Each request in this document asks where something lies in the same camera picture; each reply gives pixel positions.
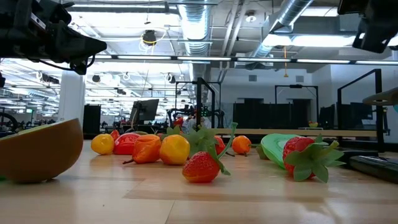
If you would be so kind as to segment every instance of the table surface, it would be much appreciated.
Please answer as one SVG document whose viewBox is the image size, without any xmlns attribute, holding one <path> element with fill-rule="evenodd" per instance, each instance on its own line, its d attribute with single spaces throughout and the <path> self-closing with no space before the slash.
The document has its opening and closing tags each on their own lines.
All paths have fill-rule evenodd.
<svg viewBox="0 0 398 224">
<path fill-rule="evenodd" d="M 232 176 L 189 184 L 181 166 L 128 159 L 97 156 L 85 141 L 55 180 L 0 182 L 0 223 L 398 223 L 398 185 L 352 170 L 331 168 L 328 184 L 294 182 L 252 150 L 222 158 Z"/>
</svg>

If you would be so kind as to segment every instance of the metal frame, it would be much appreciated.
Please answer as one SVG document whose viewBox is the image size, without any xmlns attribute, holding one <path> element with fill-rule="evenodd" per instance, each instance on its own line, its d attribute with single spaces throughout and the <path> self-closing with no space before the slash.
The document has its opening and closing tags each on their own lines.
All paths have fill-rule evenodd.
<svg viewBox="0 0 398 224">
<path fill-rule="evenodd" d="M 278 104 L 278 93 L 277 89 L 278 87 L 289 87 L 289 88 L 314 88 L 316 92 L 316 97 L 317 97 L 317 122 L 319 120 L 319 95 L 318 95 L 318 86 L 313 86 L 313 85 L 276 85 L 275 86 L 275 105 Z"/>
<path fill-rule="evenodd" d="M 206 82 L 202 77 L 199 77 L 197 81 L 192 82 L 175 82 L 175 107 L 177 107 L 177 92 L 178 92 L 178 84 L 180 83 L 191 83 L 197 86 L 197 124 L 200 124 L 201 118 L 201 87 L 204 85 L 211 91 L 211 111 L 214 112 L 216 109 L 215 101 L 216 95 L 214 89 L 209 84 L 218 84 L 220 86 L 219 91 L 219 110 L 221 110 L 221 82 Z M 215 114 L 211 114 L 211 128 L 215 128 Z"/>
<path fill-rule="evenodd" d="M 366 78 L 370 75 L 374 74 L 374 81 L 375 81 L 375 88 L 376 88 L 376 94 L 382 92 L 382 77 L 381 77 L 381 69 L 377 68 L 374 70 L 371 70 L 370 72 L 358 77 L 357 79 L 353 80 L 352 82 L 349 82 L 346 85 L 343 85 L 339 89 L 337 89 L 337 124 L 338 124 L 338 129 L 342 130 L 343 129 L 343 117 L 341 116 L 342 114 L 342 90 L 360 80 L 363 78 Z M 384 130 L 383 130 L 383 107 L 382 106 L 376 106 L 376 132 L 377 132 L 377 145 L 379 146 L 379 152 L 384 152 L 383 146 L 384 146 Z M 343 138 L 339 137 L 338 138 L 339 142 L 343 142 Z"/>
</svg>

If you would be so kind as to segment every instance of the green stem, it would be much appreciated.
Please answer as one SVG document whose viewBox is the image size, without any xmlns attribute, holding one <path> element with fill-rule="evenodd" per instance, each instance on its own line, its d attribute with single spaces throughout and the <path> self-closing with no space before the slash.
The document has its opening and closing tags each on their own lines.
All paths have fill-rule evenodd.
<svg viewBox="0 0 398 224">
<path fill-rule="evenodd" d="M 217 158 L 223 157 L 223 155 L 226 153 L 226 151 L 229 149 L 229 147 L 231 147 L 237 126 L 238 126 L 237 123 L 235 123 L 235 122 L 232 123 L 231 137 L 229 138 L 228 144 L 225 146 L 225 149 L 217 156 Z"/>
</svg>

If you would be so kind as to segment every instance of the ceiling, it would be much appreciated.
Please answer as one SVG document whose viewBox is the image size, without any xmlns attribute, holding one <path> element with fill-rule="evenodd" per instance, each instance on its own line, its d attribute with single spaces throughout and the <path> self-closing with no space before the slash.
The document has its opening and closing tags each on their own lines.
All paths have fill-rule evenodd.
<svg viewBox="0 0 398 224">
<path fill-rule="evenodd" d="M 116 1 L 102 0 L 98 1 L 78 1 L 77 3 L 116 3 Z M 131 4 L 137 4 L 137 1 L 130 1 Z M 218 2 L 217 5 L 211 8 L 210 17 L 210 55 L 220 56 L 223 41 L 227 32 L 227 23 L 231 19 L 231 9 L 233 8 L 232 0 L 224 1 L 210 1 Z M 264 34 L 262 34 L 262 27 L 266 16 L 277 12 L 281 5 L 280 0 L 275 1 L 250 1 L 247 5 L 246 11 L 253 10 L 256 20 L 248 22 L 245 19 L 241 24 L 238 32 L 238 38 L 231 55 L 236 54 L 250 54 L 262 42 Z M 140 2 L 138 6 L 145 7 L 145 1 Z M 339 0 L 314 0 L 312 5 L 302 14 L 302 19 L 297 21 L 297 30 L 294 32 L 301 32 L 302 27 L 306 24 L 306 18 L 309 16 L 323 17 L 328 20 L 340 19 L 336 15 L 336 9 Z M 237 17 L 240 15 L 242 6 L 238 7 Z M 110 8 L 101 10 L 93 8 L 90 12 L 76 12 L 77 10 L 71 8 L 72 23 L 70 27 L 80 32 L 83 35 L 88 35 L 103 41 L 108 44 L 108 49 L 101 54 L 110 55 L 186 55 L 185 44 L 183 44 L 184 37 L 182 31 L 182 23 L 179 15 L 176 14 L 162 14 L 162 13 L 117 13 L 117 9 Z M 358 24 L 355 22 L 349 25 L 347 19 L 340 23 L 345 25 L 346 31 L 348 29 L 355 29 Z M 148 47 L 142 44 L 141 35 L 145 30 L 154 30 L 157 36 L 157 43 L 153 47 Z M 315 59 L 374 59 L 382 60 L 391 55 L 390 50 L 386 50 L 383 54 L 374 54 L 365 52 L 363 50 L 353 49 L 352 47 L 304 47 L 296 45 L 276 46 L 271 50 L 273 57 L 287 57 L 287 58 L 315 58 Z M 269 67 L 274 69 L 283 68 L 284 64 L 275 63 Z M 318 65 L 295 64 L 291 68 L 307 69 L 308 73 L 319 69 Z M 46 88 L 48 83 L 40 81 L 41 74 L 46 74 L 58 79 L 62 82 L 62 71 L 56 68 L 49 67 L 41 63 L 33 63 L 27 60 L 19 59 L 4 59 L 0 64 L 0 70 L 7 79 L 8 85 L 23 86 L 24 88 L 6 88 L 0 90 L 0 107 L 27 105 L 33 106 L 37 103 L 27 103 L 25 101 L 6 101 L 5 98 L 29 98 L 37 99 L 33 102 L 42 102 L 40 100 L 46 99 L 47 102 L 54 104 L 57 107 L 59 101 L 60 85 L 51 85 L 52 88 Z M 95 83 L 93 76 L 99 75 L 101 81 Z M 105 114 L 118 114 L 122 111 L 127 115 L 131 110 L 132 100 L 119 100 L 117 106 L 115 103 L 110 103 L 109 99 L 120 96 L 113 90 L 112 87 L 130 88 L 125 89 L 126 95 L 135 98 L 160 98 L 162 104 L 159 109 L 159 114 L 164 114 L 164 108 L 174 105 L 175 85 L 167 81 L 167 77 L 173 75 L 177 81 L 191 81 L 190 64 L 187 63 L 149 63 L 149 62 L 114 62 L 107 60 L 97 60 L 92 67 L 88 69 L 87 73 L 87 91 L 86 102 L 92 104 L 102 104 L 103 112 Z M 190 101 L 194 96 L 194 92 L 190 86 L 185 86 L 182 94 L 178 97 L 178 102 L 185 100 Z M 118 111 L 110 111 L 107 108 L 119 108 Z M 45 110 L 44 114 L 56 113 L 57 110 Z"/>
</svg>

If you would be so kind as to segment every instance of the red strawberry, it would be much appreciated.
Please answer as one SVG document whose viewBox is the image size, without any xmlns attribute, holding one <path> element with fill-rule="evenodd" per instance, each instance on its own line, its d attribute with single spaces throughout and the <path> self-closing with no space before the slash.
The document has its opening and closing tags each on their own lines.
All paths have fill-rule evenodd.
<svg viewBox="0 0 398 224">
<path fill-rule="evenodd" d="M 219 171 L 219 165 L 208 152 L 198 152 L 185 163 L 182 175 L 191 183 L 209 183 Z"/>
<path fill-rule="evenodd" d="M 304 137 L 294 137 L 294 138 L 290 139 L 289 141 L 287 141 L 287 143 L 285 144 L 285 147 L 284 147 L 284 153 L 283 153 L 282 158 L 284 160 L 285 168 L 290 174 L 293 175 L 294 166 L 285 162 L 286 156 L 294 151 L 298 151 L 298 152 L 304 151 L 304 149 L 306 149 L 307 146 L 309 146 L 312 143 L 315 143 L 315 141 L 313 139 L 304 138 Z M 313 176 L 315 176 L 315 175 L 313 173 L 311 173 L 309 178 L 312 178 Z"/>
<path fill-rule="evenodd" d="M 218 144 L 216 144 L 216 151 L 217 155 L 219 155 L 225 149 L 225 144 L 220 137 L 215 136 L 215 139 L 218 141 Z"/>
</svg>

